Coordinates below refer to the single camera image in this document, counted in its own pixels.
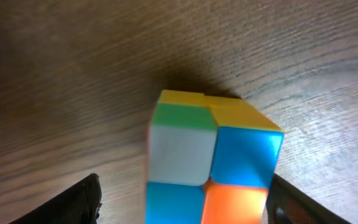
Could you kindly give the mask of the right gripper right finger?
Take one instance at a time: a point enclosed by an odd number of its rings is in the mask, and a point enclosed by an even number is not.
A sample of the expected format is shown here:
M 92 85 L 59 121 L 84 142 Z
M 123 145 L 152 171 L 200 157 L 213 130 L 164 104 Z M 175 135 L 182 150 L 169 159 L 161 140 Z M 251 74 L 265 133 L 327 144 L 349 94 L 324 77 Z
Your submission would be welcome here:
M 277 174 L 266 201 L 268 224 L 350 224 Z

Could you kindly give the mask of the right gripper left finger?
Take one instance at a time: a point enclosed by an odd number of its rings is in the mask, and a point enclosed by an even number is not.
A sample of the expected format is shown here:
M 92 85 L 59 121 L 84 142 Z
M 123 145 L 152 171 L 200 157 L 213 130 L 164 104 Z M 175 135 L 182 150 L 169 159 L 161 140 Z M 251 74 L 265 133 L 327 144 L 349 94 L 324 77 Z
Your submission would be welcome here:
M 10 224 L 96 224 L 101 197 L 99 176 L 92 173 Z

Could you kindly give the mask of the colourful two-by-two puzzle cube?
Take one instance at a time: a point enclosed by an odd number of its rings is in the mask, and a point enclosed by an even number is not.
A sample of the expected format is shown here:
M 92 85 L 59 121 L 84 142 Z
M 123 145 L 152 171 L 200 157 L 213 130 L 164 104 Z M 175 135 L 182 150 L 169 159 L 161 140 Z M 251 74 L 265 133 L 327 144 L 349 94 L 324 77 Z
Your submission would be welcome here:
M 146 223 L 259 223 L 283 130 L 242 99 L 163 90 L 147 133 Z

